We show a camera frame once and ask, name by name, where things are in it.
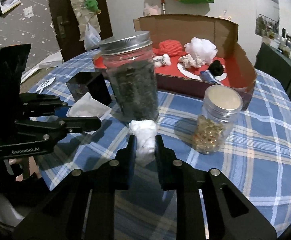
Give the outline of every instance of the red yarn ball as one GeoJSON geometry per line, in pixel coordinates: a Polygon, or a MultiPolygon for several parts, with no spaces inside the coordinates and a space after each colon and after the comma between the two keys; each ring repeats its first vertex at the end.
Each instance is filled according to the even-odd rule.
{"type": "Polygon", "coordinates": [[[166,40],[159,43],[160,54],[168,54],[169,57],[179,56],[183,51],[183,46],[179,41],[166,40]]]}

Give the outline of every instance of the book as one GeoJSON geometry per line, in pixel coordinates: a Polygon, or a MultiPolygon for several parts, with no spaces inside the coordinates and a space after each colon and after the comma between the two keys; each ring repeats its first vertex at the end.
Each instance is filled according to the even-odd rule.
{"type": "Polygon", "coordinates": [[[0,8],[2,14],[16,7],[20,3],[21,3],[20,0],[0,0],[0,8]]]}

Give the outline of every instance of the green toy figure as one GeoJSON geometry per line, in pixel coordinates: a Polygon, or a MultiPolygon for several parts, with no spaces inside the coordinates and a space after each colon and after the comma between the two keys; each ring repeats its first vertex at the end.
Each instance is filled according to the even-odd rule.
{"type": "Polygon", "coordinates": [[[85,4],[90,11],[97,14],[101,13],[101,10],[98,8],[98,2],[96,0],[86,0],[85,4]]]}

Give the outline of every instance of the metal screw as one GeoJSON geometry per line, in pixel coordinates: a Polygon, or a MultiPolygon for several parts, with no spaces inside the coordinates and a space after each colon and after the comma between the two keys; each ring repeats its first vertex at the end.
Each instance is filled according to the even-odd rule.
{"type": "Polygon", "coordinates": [[[218,169],[212,169],[212,170],[210,170],[210,173],[213,176],[219,176],[220,175],[220,171],[218,169]]]}
{"type": "Polygon", "coordinates": [[[174,166],[180,167],[180,166],[182,165],[182,161],[181,161],[181,160],[174,160],[174,161],[172,162],[172,164],[173,164],[174,166]]]}
{"type": "Polygon", "coordinates": [[[81,169],[75,169],[71,172],[71,175],[77,177],[77,176],[80,176],[81,173],[82,173],[81,169]]]}
{"type": "Polygon", "coordinates": [[[112,166],[112,167],[118,166],[119,165],[119,161],[117,161],[117,160],[111,160],[109,162],[109,165],[112,166]]]}

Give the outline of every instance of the black fluffy object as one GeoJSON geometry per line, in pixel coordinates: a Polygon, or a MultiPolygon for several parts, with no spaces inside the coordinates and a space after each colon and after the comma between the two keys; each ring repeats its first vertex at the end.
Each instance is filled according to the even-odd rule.
{"type": "Polygon", "coordinates": [[[221,76],[223,74],[223,72],[224,72],[223,65],[217,59],[210,64],[208,70],[215,77],[221,76]]]}

